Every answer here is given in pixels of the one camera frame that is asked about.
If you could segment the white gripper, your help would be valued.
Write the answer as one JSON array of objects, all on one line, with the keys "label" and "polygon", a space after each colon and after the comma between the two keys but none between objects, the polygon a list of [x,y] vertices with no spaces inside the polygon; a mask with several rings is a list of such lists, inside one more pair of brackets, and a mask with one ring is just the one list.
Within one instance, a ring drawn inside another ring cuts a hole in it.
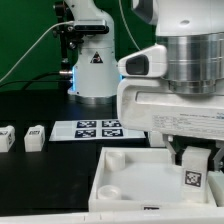
[{"label": "white gripper", "polygon": [[162,79],[125,78],[117,90],[117,114],[124,128],[162,133],[172,164],[180,165],[173,135],[224,141],[224,81],[213,94],[179,95]]}]

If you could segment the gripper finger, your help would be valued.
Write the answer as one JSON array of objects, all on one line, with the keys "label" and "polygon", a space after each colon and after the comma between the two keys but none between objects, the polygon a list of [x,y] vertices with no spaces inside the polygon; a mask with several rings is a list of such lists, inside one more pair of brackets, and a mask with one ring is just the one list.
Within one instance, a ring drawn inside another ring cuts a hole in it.
[{"label": "gripper finger", "polygon": [[219,171],[223,167],[222,158],[224,157],[224,141],[217,141],[216,147],[218,151],[213,157],[214,170]]}]

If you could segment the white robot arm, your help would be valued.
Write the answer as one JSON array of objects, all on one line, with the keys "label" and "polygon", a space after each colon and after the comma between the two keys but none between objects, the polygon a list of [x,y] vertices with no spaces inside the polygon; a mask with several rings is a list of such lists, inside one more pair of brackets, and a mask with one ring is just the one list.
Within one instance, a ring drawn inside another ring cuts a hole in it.
[{"label": "white robot arm", "polygon": [[132,0],[155,26],[153,46],[116,59],[114,23],[93,0],[65,0],[82,39],[74,94],[86,103],[114,98],[121,124],[173,137],[213,140],[224,158],[224,0]]}]

